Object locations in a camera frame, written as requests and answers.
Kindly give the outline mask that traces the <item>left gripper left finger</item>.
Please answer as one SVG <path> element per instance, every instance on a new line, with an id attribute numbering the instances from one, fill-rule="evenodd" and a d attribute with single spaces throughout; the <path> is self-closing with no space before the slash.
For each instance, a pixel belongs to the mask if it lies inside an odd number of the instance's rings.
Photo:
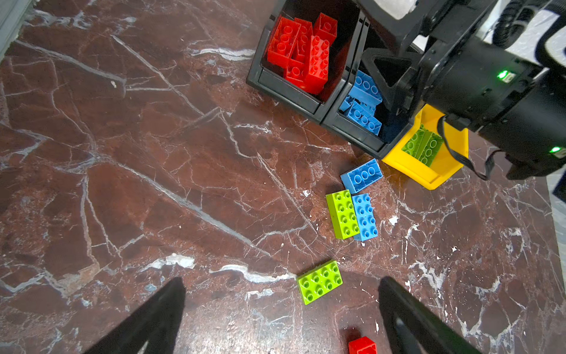
<path id="1" fill-rule="evenodd" d="M 87 353 L 172 353 L 186 299 L 183 280 L 175 277 Z"/>

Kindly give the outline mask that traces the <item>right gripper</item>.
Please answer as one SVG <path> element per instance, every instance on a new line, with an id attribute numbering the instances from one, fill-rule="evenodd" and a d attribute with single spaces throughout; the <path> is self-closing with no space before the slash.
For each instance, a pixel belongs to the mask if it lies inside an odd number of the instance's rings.
<path id="1" fill-rule="evenodd" d="M 412 45 L 422 52 L 393 80 L 374 65 L 380 50 L 363 54 L 388 109 L 416 115 L 428 104 L 453 127 L 481 133 L 548 131 L 543 66 L 509 51 L 545 1 L 510 1 L 496 19 L 490 42 L 480 29 L 495 9 L 494 1 L 417 1 L 401 16 L 376 1 L 360 6 L 385 45 L 387 59 L 406 62 Z"/>

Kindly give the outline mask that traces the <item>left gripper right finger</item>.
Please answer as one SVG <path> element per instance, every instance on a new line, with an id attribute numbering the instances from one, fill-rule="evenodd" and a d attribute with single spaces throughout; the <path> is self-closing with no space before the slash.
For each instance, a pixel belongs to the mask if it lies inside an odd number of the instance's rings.
<path id="1" fill-rule="evenodd" d="M 478 353 L 392 277 L 379 284 L 379 308 L 392 353 Z"/>

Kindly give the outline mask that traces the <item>red lego brick front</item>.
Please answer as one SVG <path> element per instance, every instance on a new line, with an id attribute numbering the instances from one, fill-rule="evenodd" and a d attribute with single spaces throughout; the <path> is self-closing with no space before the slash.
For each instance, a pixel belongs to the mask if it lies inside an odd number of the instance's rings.
<path id="1" fill-rule="evenodd" d="M 349 354 L 377 354 L 377 345 L 366 336 L 349 342 L 348 348 Z"/>

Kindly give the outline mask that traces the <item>green lego brick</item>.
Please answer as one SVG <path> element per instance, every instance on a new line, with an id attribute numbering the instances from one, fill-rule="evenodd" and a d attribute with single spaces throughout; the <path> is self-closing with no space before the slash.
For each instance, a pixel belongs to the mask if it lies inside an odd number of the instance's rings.
<path id="1" fill-rule="evenodd" d="M 304 304 L 309 305 L 334 289 L 342 286 L 343 279 L 338 262 L 331 260 L 302 274 L 298 277 L 297 283 Z"/>
<path id="2" fill-rule="evenodd" d="M 326 195 L 335 237 L 345 240 L 359 235 L 361 230 L 349 190 Z"/>
<path id="3" fill-rule="evenodd" d="M 430 167 L 443 144 L 444 140 L 438 134 L 421 125 L 419 130 L 402 147 L 402 151 Z"/>

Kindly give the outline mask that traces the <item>blue lego brick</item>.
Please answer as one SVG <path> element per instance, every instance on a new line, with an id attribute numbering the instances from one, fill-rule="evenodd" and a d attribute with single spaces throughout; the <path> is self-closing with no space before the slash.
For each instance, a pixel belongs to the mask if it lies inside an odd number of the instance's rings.
<path id="1" fill-rule="evenodd" d="M 349 97 L 353 97 L 355 100 L 368 106 L 378 106 L 383 101 L 373 78 L 361 70 L 356 75 Z"/>
<path id="2" fill-rule="evenodd" d="M 376 159 L 372 159 L 340 176 L 344 187 L 346 187 L 352 195 L 360 193 L 381 178 L 383 178 L 383 173 Z"/>
<path id="3" fill-rule="evenodd" d="M 353 97 L 347 97 L 338 111 L 369 133 L 375 136 L 379 135 L 382 123 L 374 116 L 374 106 L 368 106 L 365 103 L 358 102 Z"/>

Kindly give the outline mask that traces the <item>green lego brick front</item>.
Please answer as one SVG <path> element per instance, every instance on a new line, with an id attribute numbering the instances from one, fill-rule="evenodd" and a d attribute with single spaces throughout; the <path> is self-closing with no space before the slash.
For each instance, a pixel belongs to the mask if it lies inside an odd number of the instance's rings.
<path id="1" fill-rule="evenodd" d="M 342 286 L 343 279 L 338 262 L 331 260 L 302 274 L 298 277 L 297 283 L 304 304 L 309 305 L 334 289 Z"/>

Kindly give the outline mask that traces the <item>blue lego brick vertical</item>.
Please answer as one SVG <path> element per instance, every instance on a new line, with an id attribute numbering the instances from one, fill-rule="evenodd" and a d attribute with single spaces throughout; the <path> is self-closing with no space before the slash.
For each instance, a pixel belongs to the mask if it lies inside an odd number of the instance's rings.
<path id="1" fill-rule="evenodd" d="M 355 240 L 367 241 L 379 235 L 374 218 L 374 209 L 371 206 L 369 194 L 359 194 L 352 197 L 355 214 L 358 220 L 360 233 L 354 236 Z"/>

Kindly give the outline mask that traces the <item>red lego brick pair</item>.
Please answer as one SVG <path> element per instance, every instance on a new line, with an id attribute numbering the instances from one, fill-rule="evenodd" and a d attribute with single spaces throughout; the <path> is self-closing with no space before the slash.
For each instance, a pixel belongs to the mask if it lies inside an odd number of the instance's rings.
<path id="1" fill-rule="evenodd" d="M 338 35 L 338 21 L 324 13 L 320 13 L 313 27 L 313 34 L 332 45 Z"/>

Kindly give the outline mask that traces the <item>red lego brick small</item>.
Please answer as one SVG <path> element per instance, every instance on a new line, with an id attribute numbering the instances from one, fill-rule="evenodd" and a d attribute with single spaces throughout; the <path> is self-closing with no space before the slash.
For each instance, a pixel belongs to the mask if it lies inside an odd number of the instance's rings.
<path id="1" fill-rule="evenodd" d="M 304 66 L 304 63 L 290 59 L 284 73 L 284 78 L 300 89 L 305 88 Z"/>

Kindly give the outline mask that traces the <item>blue lego brick top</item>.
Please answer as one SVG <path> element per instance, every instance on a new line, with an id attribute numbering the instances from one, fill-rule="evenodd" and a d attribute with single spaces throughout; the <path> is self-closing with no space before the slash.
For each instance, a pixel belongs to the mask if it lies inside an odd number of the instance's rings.
<path id="1" fill-rule="evenodd" d="M 383 101 L 373 78 L 361 70 L 356 75 L 349 97 L 353 97 L 355 100 L 368 106 L 378 106 Z"/>

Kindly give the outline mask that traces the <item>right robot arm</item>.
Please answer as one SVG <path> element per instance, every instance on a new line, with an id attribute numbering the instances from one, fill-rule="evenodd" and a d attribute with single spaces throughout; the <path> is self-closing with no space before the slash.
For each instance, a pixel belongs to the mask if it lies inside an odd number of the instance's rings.
<path id="1" fill-rule="evenodd" d="M 360 1 L 384 44 L 366 50 L 362 62 L 390 120 L 411 128 L 428 104 L 452 127 L 501 149 L 511 162 L 508 179 L 546 176 L 565 164 L 565 67 L 546 47 L 565 28 L 565 3 L 532 6 L 557 15 L 536 43 L 535 62 L 477 37 L 494 5 L 419 1 L 395 18 L 376 1 Z"/>

